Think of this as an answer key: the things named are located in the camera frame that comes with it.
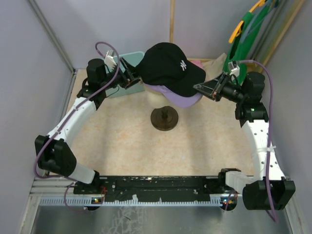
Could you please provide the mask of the black cap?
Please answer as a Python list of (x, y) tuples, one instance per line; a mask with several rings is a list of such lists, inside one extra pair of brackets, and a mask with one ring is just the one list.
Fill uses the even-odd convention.
[(180, 47), (169, 42), (149, 48), (135, 70), (143, 83), (165, 86), (186, 98), (197, 94), (193, 86), (203, 83), (206, 78), (204, 69), (188, 61)]

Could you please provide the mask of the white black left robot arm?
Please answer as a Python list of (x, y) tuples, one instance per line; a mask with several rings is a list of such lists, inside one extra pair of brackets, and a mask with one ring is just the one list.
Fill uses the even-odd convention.
[(117, 87), (129, 89), (139, 83), (139, 76), (124, 57), (95, 58), (88, 62), (87, 77), (83, 80), (73, 106), (64, 118), (45, 136), (35, 139), (34, 171), (51, 172), (51, 177), (65, 177), (84, 184), (91, 193), (101, 189), (98, 172), (77, 162), (71, 145), (88, 118), (107, 98), (106, 91)]

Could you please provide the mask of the purple cap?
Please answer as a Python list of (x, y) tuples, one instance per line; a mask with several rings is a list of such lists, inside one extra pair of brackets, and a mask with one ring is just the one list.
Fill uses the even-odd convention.
[(151, 89), (161, 92), (169, 101), (171, 101), (174, 105), (180, 108), (188, 108), (196, 103), (198, 103), (202, 99), (202, 95), (200, 93), (196, 93), (195, 95), (191, 97), (183, 97), (181, 95), (178, 95), (168, 89), (166, 86), (163, 85), (148, 85)]

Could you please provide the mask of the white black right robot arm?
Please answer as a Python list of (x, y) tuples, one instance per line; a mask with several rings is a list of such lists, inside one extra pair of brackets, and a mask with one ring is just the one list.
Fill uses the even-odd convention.
[(269, 139), (269, 114), (261, 102), (264, 88), (265, 76), (258, 72), (249, 72), (242, 85), (235, 84), (228, 73), (194, 85), (195, 90), (213, 101), (225, 98), (236, 104), (235, 118), (252, 153), (253, 177), (238, 169), (222, 169), (219, 190), (229, 193), (233, 189), (242, 194), (248, 210), (283, 210), (295, 192), (295, 184), (286, 179), (279, 167)]

